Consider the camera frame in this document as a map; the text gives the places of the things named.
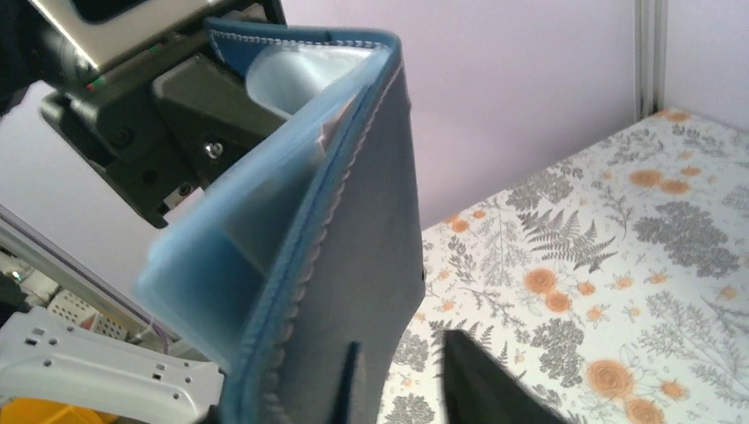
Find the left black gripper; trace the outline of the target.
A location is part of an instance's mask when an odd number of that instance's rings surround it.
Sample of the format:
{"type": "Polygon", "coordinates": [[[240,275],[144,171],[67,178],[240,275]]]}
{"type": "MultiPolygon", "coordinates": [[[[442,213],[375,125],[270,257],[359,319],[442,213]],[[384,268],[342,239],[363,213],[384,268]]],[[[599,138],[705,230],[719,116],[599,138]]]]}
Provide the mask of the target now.
{"type": "MultiPolygon", "coordinates": [[[[106,19],[137,1],[82,1],[106,19]]],[[[45,121],[140,217],[156,228],[274,132],[282,119],[244,96],[211,49],[209,17],[283,24],[277,1],[228,1],[96,70],[42,16],[45,121]]]]}

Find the blue card holder wallet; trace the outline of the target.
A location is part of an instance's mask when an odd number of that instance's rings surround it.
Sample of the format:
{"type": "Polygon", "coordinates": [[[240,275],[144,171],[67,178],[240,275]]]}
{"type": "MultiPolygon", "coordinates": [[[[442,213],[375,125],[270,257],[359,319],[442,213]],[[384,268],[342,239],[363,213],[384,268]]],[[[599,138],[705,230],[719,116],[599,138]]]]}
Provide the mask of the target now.
{"type": "Polygon", "coordinates": [[[362,422],[425,293],[402,43],[208,19],[219,60],[284,119],[153,244],[139,303],[225,371],[220,423],[331,423],[351,343],[362,422]]]}

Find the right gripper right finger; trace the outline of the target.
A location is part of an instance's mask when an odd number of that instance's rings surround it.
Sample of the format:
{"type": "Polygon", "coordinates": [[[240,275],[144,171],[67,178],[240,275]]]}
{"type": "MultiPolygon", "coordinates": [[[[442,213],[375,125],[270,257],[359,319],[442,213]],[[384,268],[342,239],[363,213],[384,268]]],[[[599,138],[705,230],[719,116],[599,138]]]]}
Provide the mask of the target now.
{"type": "Polygon", "coordinates": [[[449,424],[562,424],[463,330],[443,334],[441,388],[449,424]]]}

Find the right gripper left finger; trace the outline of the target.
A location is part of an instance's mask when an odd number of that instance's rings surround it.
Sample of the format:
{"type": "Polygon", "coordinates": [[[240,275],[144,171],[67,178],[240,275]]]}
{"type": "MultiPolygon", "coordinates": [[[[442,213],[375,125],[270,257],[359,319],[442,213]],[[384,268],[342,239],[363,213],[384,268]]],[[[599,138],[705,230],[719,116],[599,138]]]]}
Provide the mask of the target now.
{"type": "Polygon", "coordinates": [[[362,349],[360,343],[354,342],[349,345],[330,422],[333,424],[362,422],[362,349]]]}

